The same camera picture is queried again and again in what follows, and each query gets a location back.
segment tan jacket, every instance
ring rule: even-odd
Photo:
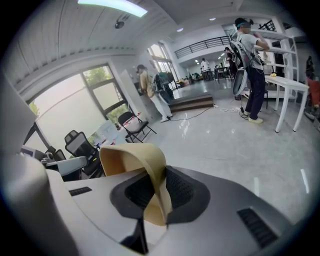
[[[149,98],[152,98],[155,95],[155,91],[152,89],[152,81],[152,77],[144,70],[140,75],[140,84],[142,90],[147,92]]]

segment gray t-shirt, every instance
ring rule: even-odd
[[[246,53],[250,55],[253,52],[253,49],[259,39],[254,37],[252,34],[244,34],[239,32],[236,40],[239,42],[241,41],[241,44],[246,50]],[[259,70],[264,70],[262,65],[258,64],[256,61],[251,61],[250,67],[253,67]]]

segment yellow shoe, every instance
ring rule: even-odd
[[[259,117],[258,117],[256,120],[251,119],[251,118],[249,117],[248,121],[251,122],[251,123],[255,123],[255,124],[261,124],[261,123],[263,123],[263,120],[262,120],[261,118],[259,118]]]

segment recessed light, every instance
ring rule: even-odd
[[[78,4],[106,6],[118,9],[141,18],[148,11],[126,0],[78,0]]]

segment white sneaker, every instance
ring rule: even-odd
[[[169,119],[166,117],[165,119],[162,119],[160,122],[161,123],[164,123],[164,122],[166,122],[166,121],[169,121]]]
[[[249,117],[248,121],[251,122],[251,123],[255,123],[255,124],[261,124],[261,123],[263,123],[263,120],[262,120],[261,118],[259,118],[259,117],[258,117],[256,120],[251,119],[251,118]]]

